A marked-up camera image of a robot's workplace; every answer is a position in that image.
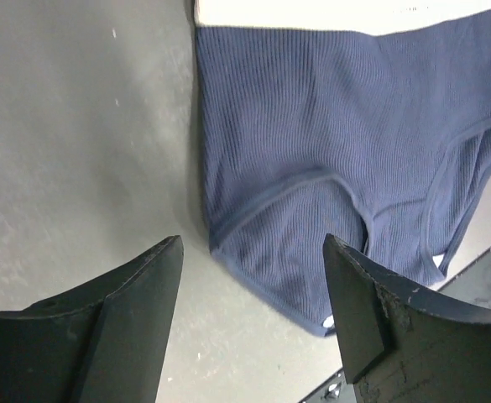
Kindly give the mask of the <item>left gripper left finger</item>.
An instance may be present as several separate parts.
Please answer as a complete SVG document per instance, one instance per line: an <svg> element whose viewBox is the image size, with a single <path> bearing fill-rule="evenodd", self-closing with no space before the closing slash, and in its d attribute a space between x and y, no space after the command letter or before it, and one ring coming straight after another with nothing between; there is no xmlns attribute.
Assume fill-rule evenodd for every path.
<svg viewBox="0 0 491 403"><path fill-rule="evenodd" d="M170 236L93 280L0 311L0 402L153 402L184 247Z"/></svg>

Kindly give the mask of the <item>navy underwear with cream waistband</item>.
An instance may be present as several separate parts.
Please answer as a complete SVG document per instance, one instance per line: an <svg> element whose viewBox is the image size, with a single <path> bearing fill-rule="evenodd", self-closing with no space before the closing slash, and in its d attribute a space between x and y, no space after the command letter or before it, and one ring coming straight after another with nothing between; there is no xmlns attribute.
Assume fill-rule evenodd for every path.
<svg viewBox="0 0 491 403"><path fill-rule="evenodd" d="M491 1L198 1L212 256L333 333L333 234L421 285L491 176Z"/></svg>

